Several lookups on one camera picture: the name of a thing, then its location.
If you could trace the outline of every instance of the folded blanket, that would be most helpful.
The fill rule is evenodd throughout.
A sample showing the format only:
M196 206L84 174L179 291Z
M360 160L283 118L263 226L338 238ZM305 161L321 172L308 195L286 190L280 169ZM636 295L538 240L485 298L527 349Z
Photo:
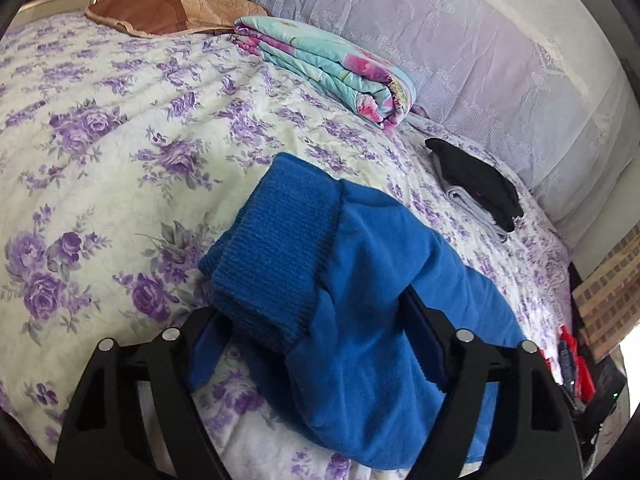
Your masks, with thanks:
M343 38L306 23L244 16L234 43L306 78L348 109L383 128L404 119L415 88L399 68Z
M476 202L462 186L454 186L450 184L442 176L442 167L440 159L435 152L430 153L431 162L435 172L436 180L444 191L447 199L455 206L466 211L471 218L474 218L482 227L499 242L507 241L507 231L495 223L494 217L486 209Z
M240 16L267 15L249 0L101 0L84 13L96 23L140 38L228 34Z
M398 323L409 284L485 342L524 339L493 282L401 203L292 155L274 158L198 266L270 405L316 444L377 469L413 465L444 400L430 382L440 367L420 367ZM496 398L489 384L469 462L484 455Z

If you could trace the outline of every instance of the turquoise floral blanket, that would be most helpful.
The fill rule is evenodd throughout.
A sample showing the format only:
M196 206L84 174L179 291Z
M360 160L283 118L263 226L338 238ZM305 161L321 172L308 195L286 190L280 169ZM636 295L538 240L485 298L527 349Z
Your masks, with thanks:
M306 23L245 16L234 43L306 78L349 110L388 129L415 101L414 84L399 68L353 43Z

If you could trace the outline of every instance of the blue fabric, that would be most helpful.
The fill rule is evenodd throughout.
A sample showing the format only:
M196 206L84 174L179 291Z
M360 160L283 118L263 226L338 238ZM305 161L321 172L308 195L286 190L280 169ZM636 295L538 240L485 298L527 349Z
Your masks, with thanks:
M274 158L199 267L269 403L373 468L411 466L444 399L398 323L409 284L488 343L524 339L495 285L403 205L292 155ZM470 462L484 455L496 393L487 388Z

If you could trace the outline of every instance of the ribbed cuff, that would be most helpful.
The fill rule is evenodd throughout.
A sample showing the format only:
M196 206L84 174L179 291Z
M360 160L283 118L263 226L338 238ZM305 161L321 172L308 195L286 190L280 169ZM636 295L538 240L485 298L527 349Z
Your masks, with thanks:
M308 331L340 197L337 180L280 153L231 229L198 263L212 283L212 304L276 352L286 353Z

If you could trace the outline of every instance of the brown pillow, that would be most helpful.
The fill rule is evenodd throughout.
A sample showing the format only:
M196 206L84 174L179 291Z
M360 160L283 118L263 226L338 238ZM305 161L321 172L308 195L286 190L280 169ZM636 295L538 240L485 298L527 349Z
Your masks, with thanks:
M249 0L101 0L85 15L132 36L181 36L194 32L233 32L241 16L267 16Z

